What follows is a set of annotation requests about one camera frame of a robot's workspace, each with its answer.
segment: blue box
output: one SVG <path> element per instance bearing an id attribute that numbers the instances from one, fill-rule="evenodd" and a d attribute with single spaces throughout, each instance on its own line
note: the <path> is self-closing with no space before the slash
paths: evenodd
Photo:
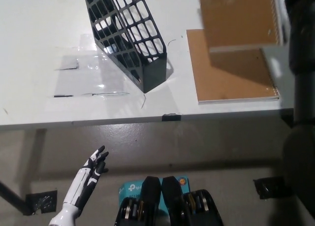
<path id="1" fill-rule="evenodd" d="M 183 194 L 189 193 L 190 188 L 189 188 L 188 177 L 187 176 L 180 176 L 180 177 L 175 177 L 175 178 L 180 183 L 180 185 L 182 187 Z M 143 181 L 144 180 L 138 180 L 138 181 L 131 181 L 131 182 L 124 183 L 122 185 L 122 187 L 119 189 L 119 205 L 121 205 L 123 199 L 125 199 L 126 197 L 133 197 L 133 198 L 139 199 L 140 192 L 141 192 L 141 186 L 142 186 Z M 158 208 L 160 211 L 162 211 L 160 213 L 162 213 L 163 215 L 164 214 L 168 215 L 168 211 L 167 211 L 166 205 L 164 203 L 162 193 L 161 193 L 161 198 L 159 201 Z"/>

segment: black pole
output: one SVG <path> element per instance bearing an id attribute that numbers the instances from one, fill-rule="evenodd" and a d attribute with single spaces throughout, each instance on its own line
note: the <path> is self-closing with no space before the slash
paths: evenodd
<path id="1" fill-rule="evenodd" d="M 0 182 L 0 196 L 14 206 L 23 215 L 32 215 L 34 210 L 28 206 L 18 195 L 16 195 L 11 189 Z"/>

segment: white robotic arm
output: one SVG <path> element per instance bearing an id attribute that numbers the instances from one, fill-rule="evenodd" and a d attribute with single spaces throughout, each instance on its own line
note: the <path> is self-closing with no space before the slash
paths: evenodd
<path id="1" fill-rule="evenodd" d="M 75 226 L 75 220 L 81 215 L 101 174 L 108 171 L 104 162 L 108 152 L 101 154 L 104 149 L 102 146 L 96 150 L 78 171 L 65 196 L 62 210 L 49 226 Z"/>

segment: concrete floor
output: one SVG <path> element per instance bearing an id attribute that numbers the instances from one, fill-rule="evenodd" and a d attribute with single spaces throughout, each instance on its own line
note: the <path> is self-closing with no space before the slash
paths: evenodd
<path id="1" fill-rule="evenodd" d="M 77 170 L 101 145 L 110 152 L 78 226 L 114 225 L 123 182 L 186 174 L 207 189 L 226 226 L 315 225 L 296 198 L 260 200 L 253 179 L 282 175 L 289 132 L 275 117 L 0 132 L 0 180 L 18 195 L 58 190 L 58 210 Z M 0 199 L 1 226 L 48 225 L 55 213 L 21 216 Z"/>

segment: cardboard sheet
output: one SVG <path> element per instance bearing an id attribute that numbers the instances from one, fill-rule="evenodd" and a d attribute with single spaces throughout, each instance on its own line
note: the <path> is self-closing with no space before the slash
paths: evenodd
<path id="1" fill-rule="evenodd" d="M 198 101 L 278 98 L 260 49 L 208 52 L 203 30 L 187 30 Z"/>
<path id="2" fill-rule="evenodd" d="M 210 48 L 279 44 L 275 0 L 200 0 Z"/>

